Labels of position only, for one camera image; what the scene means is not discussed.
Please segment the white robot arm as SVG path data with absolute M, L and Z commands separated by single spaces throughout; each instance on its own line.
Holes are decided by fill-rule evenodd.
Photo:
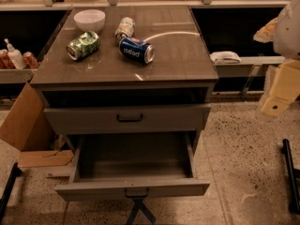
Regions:
M 271 121 L 300 96 L 300 0 L 291 0 L 253 39 L 262 43 L 272 41 L 274 52 L 285 58 L 278 67 L 267 70 L 264 93 L 256 111 L 258 119 Z

